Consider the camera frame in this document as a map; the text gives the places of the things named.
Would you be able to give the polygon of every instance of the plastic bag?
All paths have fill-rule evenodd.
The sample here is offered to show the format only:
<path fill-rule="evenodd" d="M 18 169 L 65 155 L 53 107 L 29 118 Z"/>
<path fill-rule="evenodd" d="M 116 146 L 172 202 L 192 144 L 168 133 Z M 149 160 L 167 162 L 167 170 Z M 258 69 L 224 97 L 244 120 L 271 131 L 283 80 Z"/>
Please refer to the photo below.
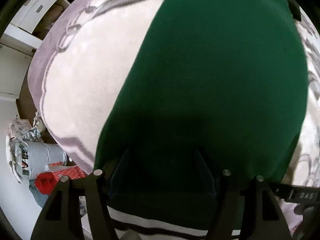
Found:
<path fill-rule="evenodd" d="M 67 164 L 67 155 L 57 144 L 18 140 L 14 145 L 16 167 L 22 179 L 35 179 L 48 164 Z"/>
<path fill-rule="evenodd" d="M 87 213 L 87 203 L 85 201 L 85 196 L 79 196 L 80 202 L 80 216 L 83 217 Z"/>
<path fill-rule="evenodd" d="M 44 122 L 38 111 L 36 111 L 36 116 L 33 119 L 33 127 L 38 128 L 40 133 L 44 132 L 46 129 Z"/>
<path fill-rule="evenodd" d="M 10 138 L 21 137 L 31 128 L 27 119 L 13 119 L 9 122 L 8 135 Z"/>
<path fill-rule="evenodd" d="M 40 131 L 37 127 L 33 127 L 26 131 L 26 133 L 21 137 L 23 141 L 32 141 L 32 142 L 43 142 L 41 139 Z"/>

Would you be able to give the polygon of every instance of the cabinet drawer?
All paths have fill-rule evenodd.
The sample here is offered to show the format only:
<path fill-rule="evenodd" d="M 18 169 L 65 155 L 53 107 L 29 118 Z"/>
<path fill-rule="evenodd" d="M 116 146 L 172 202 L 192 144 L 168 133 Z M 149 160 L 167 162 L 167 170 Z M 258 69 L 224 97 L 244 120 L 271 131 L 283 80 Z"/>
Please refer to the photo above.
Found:
<path fill-rule="evenodd" d="M 27 0 L 24 5 L 20 8 L 20 10 L 16 13 L 14 18 L 12 19 L 11 23 L 13 25 L 19 26 L 19 24 L 22 22 L 25 15 L 28 13 L 30 8 L 35 4 L 37 0 Z"/>
<path fill-rule="evenodd" d="M 56 0 L 37 0 L 27 12 L 19 27 L 23 30 L 32 33 L 40 22 L 44 14 L 55 3 Z"/>

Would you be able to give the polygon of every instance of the patterned blanket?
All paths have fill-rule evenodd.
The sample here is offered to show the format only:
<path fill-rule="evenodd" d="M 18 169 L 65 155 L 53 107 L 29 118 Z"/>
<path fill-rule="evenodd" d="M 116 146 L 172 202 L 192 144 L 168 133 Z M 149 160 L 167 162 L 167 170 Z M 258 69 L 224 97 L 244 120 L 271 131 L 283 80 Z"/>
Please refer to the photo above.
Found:
<path fill-rule="evenodd" d="M 28 85 L 34 103 L 53 138 L 88 174 L 100 131 L 162 2 L 75 0 L 32 59 Z M 301 14 L 296 26 L 308 62 L 308 108 L 283 183 L 319 187 L 320 36 Z M 296 204 L 281 207 L 293 232 L 302 216 L 294 214 Z"/>

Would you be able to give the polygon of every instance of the brown object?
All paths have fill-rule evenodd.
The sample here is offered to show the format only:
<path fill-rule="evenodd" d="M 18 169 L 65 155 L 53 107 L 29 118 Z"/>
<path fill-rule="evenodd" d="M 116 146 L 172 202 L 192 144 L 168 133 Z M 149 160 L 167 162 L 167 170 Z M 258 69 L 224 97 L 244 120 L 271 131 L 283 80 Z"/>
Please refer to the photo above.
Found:
<path fill-rule="evenodd" d="M 50 7 L 50 9 L 45 13 L 45 15 L 42 17 L 38 25 L 33 31 L 33 35 L 37 38 L 43 40 L 47 33 L 49 32 L 49 29 L 47 28 L 50 24 L 54 23 L 61 13 L 63 12 L 63 7 L 57 4 L 54 4 Z"/>

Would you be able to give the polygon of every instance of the black stripe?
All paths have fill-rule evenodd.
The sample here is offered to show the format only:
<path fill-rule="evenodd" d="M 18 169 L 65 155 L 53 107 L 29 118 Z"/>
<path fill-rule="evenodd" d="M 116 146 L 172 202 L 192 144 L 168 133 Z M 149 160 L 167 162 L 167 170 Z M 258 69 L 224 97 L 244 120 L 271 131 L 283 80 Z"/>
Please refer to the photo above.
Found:
<path fill-rule="evenodd" d="M 188 240 L 200 240 L 204 239 L 205 236 L 193 236 L 186 233 L 180 233 L 176 231 L 170 231 L 163 228 L 145 228 L 134 224 L 124 223 L 117 220 L 112 219 L 113 226 L 121 231 L 126 231 L 128 229 L 132 229 L 137 233 L 141 233 L 144 235 L 169 235 L 169 236 L 176 236 L 181 237 Z"/>

